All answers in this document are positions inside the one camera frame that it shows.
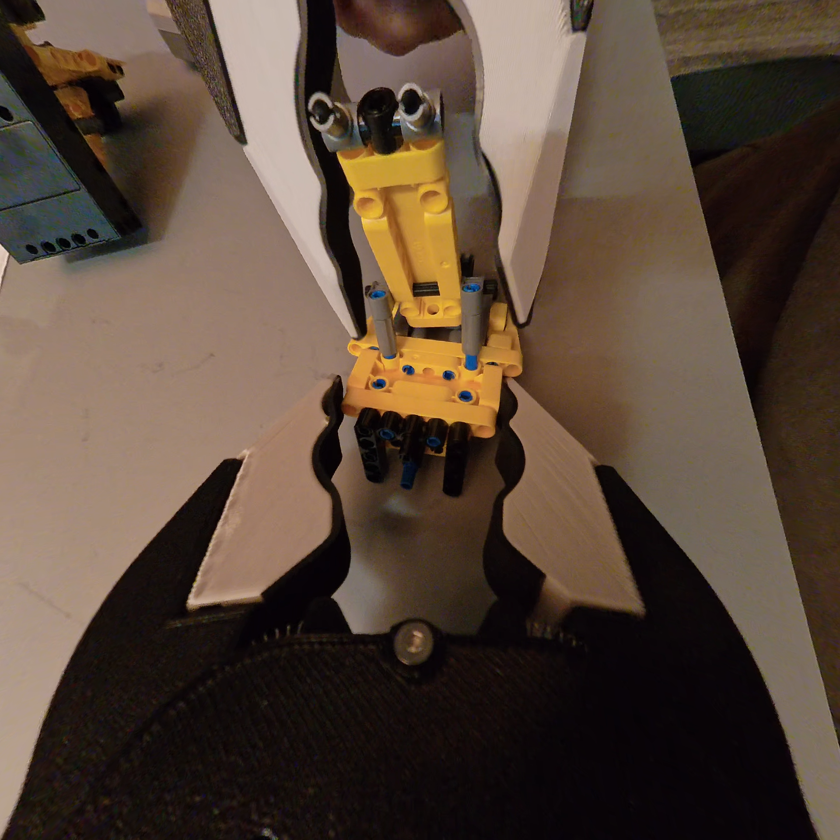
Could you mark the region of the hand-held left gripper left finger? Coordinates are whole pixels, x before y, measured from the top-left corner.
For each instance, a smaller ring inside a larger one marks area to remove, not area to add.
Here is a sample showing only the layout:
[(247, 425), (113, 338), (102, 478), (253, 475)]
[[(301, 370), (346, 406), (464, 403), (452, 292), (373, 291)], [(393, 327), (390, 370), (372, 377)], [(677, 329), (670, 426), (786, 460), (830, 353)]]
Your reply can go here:
[(302, 608), (335, 593), (350, 540), (333, 475), (342, 459), (343, 384), (321, 381), (241, 456), (189, 611), (253, 602)]

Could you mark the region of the teal chair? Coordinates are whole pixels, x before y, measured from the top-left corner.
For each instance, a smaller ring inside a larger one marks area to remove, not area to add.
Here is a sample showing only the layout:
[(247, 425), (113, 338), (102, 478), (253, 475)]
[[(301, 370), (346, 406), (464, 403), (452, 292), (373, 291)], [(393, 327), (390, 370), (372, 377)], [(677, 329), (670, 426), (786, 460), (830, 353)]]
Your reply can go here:
[(787, 131), (837, 100), (839, 61), (782, 59), (686, 73), (670, 83), (696, 166)]

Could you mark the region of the person's right hand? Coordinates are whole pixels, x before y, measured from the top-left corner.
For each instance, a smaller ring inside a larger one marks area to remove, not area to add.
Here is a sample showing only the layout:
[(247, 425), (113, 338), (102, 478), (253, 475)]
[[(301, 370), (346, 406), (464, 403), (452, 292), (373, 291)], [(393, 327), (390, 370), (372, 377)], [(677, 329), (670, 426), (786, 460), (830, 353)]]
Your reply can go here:
[(334, 1), (337, 25), (392, 56), (446, 39), (463, 30), (446, 1)]

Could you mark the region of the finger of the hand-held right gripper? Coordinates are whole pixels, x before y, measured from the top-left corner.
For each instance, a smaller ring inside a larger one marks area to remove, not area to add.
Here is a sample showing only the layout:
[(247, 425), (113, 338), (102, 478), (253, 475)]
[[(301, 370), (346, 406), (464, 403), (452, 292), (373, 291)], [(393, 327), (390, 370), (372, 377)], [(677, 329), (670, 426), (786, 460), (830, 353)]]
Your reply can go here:
[(523, 326), (550, 243), (587, 2), (464, 1), (453, 7), (476, 62), (477, 142), (499, 195), (500, 273)]
[(307, 121), (307, 2), (212, 1), (245, 153), (349, 335), (366, 331), (347, 182)]

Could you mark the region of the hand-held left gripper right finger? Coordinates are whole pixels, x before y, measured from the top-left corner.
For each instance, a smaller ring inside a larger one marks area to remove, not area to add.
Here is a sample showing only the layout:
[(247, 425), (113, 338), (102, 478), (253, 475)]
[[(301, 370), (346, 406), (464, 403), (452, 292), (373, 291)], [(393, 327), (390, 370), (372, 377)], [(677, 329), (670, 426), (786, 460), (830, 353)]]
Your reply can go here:
[(503, 488), (485, 575), (499, 601), (526, 622), (561, 622), (575, 607), (643, 616), (594, 458), (514, 380), (497, 431)]

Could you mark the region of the yellow toy brick arm assembly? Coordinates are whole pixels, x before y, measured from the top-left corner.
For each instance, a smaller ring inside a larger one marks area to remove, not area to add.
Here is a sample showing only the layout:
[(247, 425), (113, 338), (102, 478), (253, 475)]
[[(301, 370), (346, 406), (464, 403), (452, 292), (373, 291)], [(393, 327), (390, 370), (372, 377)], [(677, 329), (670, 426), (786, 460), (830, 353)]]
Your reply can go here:
[(425, 455), (444, 458), (443, 492), (463, 489), (472, 438), (496, 432), (502, 379), (522, 352), (497, 280), (463, 255), (449, 189), (443, 100), (414, 83), (360, 102), (325, 92), (309, 120), (336, 154), (383, 281), (364, 288), (366, 334), (343, 399), (365, 476), (380, 483), (398, 451), (410, 490)]

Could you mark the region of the person's brown clothing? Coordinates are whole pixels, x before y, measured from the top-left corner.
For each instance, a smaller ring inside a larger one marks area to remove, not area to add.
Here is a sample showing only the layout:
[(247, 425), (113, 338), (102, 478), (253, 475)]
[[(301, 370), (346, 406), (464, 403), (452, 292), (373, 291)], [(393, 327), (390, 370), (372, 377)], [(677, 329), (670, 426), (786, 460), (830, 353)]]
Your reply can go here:
[(838, 722), (838, 103), (699, 164), (695, 178)]

